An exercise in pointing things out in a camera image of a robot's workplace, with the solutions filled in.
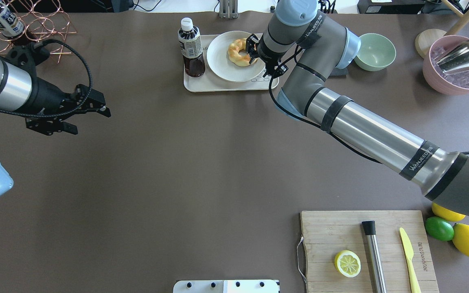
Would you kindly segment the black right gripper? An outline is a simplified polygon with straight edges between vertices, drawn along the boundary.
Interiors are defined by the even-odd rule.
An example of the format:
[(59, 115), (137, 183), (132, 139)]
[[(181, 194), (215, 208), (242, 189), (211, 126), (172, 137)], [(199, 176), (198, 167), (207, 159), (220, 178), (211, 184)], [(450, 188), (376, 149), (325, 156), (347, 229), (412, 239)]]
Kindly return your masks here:
[(288, 69), (285, 66), (285, 69), (281, 69), (279, 62), (281, 58), (286, 54), (289, 49), (286, 48), (285, 51), (277, 52), (274, 49), (270, 48), (264, 39), (259, 40), (256, 35), (250, 35), (246, 38), (246, 52), (249, 52), (249, 64), (255, 63), (259, 58), (265, 63), (265, 75), (270, 77), (280, 77)]

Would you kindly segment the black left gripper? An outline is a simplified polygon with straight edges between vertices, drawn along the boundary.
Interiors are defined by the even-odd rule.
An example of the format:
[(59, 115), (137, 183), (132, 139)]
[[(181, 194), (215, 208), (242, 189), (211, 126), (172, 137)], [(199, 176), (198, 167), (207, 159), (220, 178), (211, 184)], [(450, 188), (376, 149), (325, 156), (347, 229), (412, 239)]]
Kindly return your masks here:
[[(71, 115), (97, 113), (107, 118), (111, 111), (106, 106), (104, 94), (86, 85), (76, 85), (72, 94), (65, 93), (57, 86), (37, 77), (36, 66), (50, 57), (46, 48), (39, 48), (33, 44), (17, 46), (11, 49), (7, 60), (11, 65), (28, 72), (31, 76), (32, 91), (24, 105), (17, 113), (39, 115), (40, 118), (27, 117), (26, 126), (44, 135), (54, 132), (67, 132), (73, 135), (78, 133), (75, 125), (64, 122)], [(82, 105), (71, 114), (66, 112)]]

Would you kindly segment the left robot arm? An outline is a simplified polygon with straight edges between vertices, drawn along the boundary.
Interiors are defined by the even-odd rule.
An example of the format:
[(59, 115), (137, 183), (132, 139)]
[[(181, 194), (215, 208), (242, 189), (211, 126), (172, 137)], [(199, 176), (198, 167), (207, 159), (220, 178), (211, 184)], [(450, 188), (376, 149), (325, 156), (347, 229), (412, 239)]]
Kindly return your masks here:
[[(54, 43), (80, 59), (88, 75), (88, 85), (76, 85), (73, 93), (65, 93), (38, 77), (37, 65), (50, 57), (46, 45)], [(50, 136), (56, 132), (76, 135), (77, 126), (69, 124), (67, 119), (90, 112), (111, 117), (103, 93), (93, 88), (89, 65), (68, 44), (47, 39), (14, 47), (5, 57), (0, 56), (0, 113), (22, 117), (28, 129)]]

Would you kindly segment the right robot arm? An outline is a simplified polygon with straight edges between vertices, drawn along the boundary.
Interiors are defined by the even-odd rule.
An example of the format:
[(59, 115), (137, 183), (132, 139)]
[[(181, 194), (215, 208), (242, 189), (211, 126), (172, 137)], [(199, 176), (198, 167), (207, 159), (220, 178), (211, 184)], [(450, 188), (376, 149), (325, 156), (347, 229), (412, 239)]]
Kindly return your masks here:
[(276, 77), (287, 70), (278, 62), (294, 44), (304, 52), (278, 94), (281, 111), (415, 182), (431, 201), (469, 216), (469, 156), (446, 152), (325, 87), (333, 69), (357, 55), (359, 37), (321, 12), (316, 0), (281, 0), (262, 39), (251, 35), (247, 49)]

